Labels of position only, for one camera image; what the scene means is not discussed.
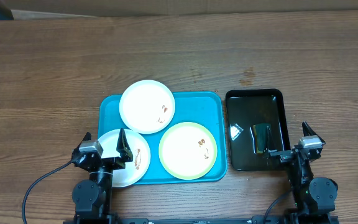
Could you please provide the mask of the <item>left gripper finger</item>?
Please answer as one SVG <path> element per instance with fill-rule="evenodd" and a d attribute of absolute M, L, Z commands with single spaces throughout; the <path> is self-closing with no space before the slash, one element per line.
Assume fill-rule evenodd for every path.
<path fill-rule="evenodd" d="M 123 128 L 119 130 L 119 137 L 117 140 L 116 151 L 120 154 L 120 158 L 124 162 L 133 161 L 133 153 L 130 149 L 129 143 L 126 138 L 126 132 Z"/>
<path fill-rule="evenodd" d="M 91 133 L 90 132 L 87 132 L 84 136 L 84 138 L 81 140 L 81 142 L 79 143 L 78 147 L 81 146 L 81 144 L 85 141 L 90 141 L 91 140 Z"/>

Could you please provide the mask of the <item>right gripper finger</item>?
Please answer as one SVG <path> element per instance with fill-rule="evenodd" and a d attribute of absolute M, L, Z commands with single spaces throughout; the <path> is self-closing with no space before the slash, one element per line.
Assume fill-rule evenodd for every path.
<path fill-rule="evenodd" d="M 317 137 L 319 137 L 319 140 L 323 144 L 325 143 L 325 140 L 323 138 L 321 138 L 315 131 L 313 131 L 313 129 L 310 127 L 310 125 L 306 121 L 302 122 L 302 130 L 303 130 L 304 137 L 317 136 Z"/>
<path fill-rule="evenodd" d="M 273 136 L 272 136 L 270 126 L 266 127 L 265 135 L 266 135 L 266 138 L 265 138 L 265 152 L 266 153 L 275 152 L 276 147 L 275 147 L 275 143 L 274 143 L 274 140 L 273 140 Z"/>

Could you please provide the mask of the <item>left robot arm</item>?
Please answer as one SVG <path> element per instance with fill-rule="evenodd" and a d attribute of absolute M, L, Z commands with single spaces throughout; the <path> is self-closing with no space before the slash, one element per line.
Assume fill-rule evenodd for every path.
<path fill-rule="evenodd" d="M 119 130 L 118 153 L 115 157 L 103 158 L 103 148 L 87 133 L 83 141 L 73 150 L 71 162 L 87 172 L 89 178 L 77 183 L 72 191 L 75 203 L 74 223 L 122 223 L 119 216 L 111 212 L 112 178 L 115 170 L 126 168 L 133 161 L 133 154 L 123 129 Z"/>

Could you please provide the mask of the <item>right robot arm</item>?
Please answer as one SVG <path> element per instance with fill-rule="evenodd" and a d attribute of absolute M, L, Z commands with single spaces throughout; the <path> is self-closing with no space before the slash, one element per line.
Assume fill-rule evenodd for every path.
<path fill-rule="evenodd" d="M 290 190 L 279 196 L 266 210 L 263 223 L 338 223 L 331 216 L 335 210 L 338 185 L 332 179 L 315 177 L 311 162 L 319 159 L 326 142 L 304 121 L 303 137 L 290 150 L 277 151 L 266 148 L 264 156 L 276 160 L 284 167 Z M 292 194 L 295 208 L 285 210 L 281 216 L 270 216 L 273 207 Z"/>

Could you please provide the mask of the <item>green yellow sponge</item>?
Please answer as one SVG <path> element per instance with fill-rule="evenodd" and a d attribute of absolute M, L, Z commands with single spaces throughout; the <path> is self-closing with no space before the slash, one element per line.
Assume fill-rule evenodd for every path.
<path fill-rule="evenodd" d="M 268 123 L 260 123 L 252 126 L 252 134 L 254 138 L 255 153 L 262 155 L 265 153 L 265 131 L 266 127 L 270 126 Z"/>

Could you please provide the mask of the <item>yellow-green rimmed plate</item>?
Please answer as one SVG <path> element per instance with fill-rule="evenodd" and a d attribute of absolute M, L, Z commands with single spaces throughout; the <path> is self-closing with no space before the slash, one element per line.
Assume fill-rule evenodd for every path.
<path fill-rule="evenodd" d="M 181 180 L 195 180 L 213 168 L 218 147 L 206 127 L 194 122 L 182 122 L 163 134 L 158 156 L 170 175 Z"/>

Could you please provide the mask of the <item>white plate top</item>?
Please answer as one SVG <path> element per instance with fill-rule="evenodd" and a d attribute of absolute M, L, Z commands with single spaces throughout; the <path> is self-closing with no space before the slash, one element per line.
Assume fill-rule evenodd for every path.
<path fill-rule="evenodd" d="M 124 124 L 140 134 L 161 131 L 173 119 L 176 103 L 173 93 L 155 80 L 141 80 L 129 86 L 119 101 Z"/>

